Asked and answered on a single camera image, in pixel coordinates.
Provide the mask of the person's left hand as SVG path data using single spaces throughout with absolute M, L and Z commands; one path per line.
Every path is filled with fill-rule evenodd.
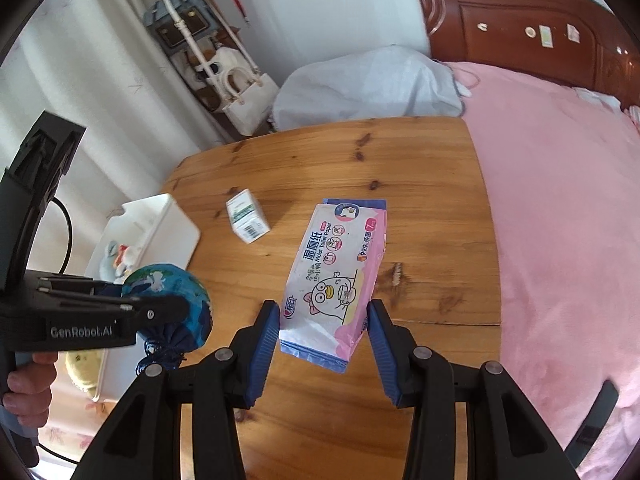
M 34 353 L 32 362 L 9 374 L 10 391 L 3 396 L 2 405 L 22 426 L 38 429 L 47 423 L 57 360 L 58 352 Z

